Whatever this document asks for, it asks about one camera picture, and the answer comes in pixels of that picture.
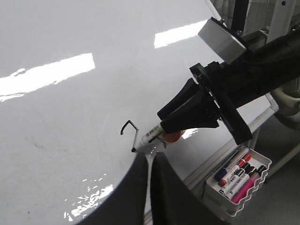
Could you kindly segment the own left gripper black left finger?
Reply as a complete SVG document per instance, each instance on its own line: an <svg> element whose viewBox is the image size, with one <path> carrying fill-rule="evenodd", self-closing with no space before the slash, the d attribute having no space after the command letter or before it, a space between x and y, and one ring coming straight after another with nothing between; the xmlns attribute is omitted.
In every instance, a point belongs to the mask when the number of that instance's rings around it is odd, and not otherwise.
<svg viewBox="0 0 300 225"><path fill-rule="evenodd" d="M84 225L142 225L147 194L148 161L137 153L121 183L88 215Z"/></svg>

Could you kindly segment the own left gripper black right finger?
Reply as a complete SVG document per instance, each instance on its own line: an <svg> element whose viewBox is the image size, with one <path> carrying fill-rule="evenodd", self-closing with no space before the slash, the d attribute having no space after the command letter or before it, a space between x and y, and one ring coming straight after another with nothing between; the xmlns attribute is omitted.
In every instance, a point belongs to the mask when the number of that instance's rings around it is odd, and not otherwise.
<svg viewBox="0 0 300 225"><path fill-rule="evenodd" d="M151 211L154 225L224 225L205 207L158 152L151 169Z"/></svg>

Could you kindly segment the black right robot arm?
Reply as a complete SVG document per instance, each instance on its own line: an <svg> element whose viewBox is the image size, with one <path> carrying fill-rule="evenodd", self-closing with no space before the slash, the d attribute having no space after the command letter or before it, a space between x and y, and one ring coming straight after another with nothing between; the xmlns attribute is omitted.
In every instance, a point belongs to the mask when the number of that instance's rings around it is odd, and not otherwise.
<svg viewBox="0 0 300 225"><path fill-rule="evenodd" d="M231 64L196 64L190 71L194 78L158 112L162 129L171 134L216 128L221 119L242 144L252 133L237 109L300 75L300 33L292 31ZM162 152L152 163L150 199L155 225L224 224L188 190Z"/></svg>

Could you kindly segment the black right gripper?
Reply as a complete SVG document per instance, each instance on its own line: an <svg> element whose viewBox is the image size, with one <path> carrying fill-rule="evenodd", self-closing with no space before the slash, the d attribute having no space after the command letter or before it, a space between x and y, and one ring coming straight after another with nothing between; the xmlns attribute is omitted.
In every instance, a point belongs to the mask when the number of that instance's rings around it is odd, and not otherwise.
<svg viewBox="0 0 300 225"><path fill-rule="evenodd" d="M174 133L191 128L217 128L221 118L237 145L253 138L250 128L221 85L222 67L212 62L203 67L197 63L189 68L198 84L189 78L179 93L157 112L162 129ZM203 101L203 88L213 101Z"/></svg>

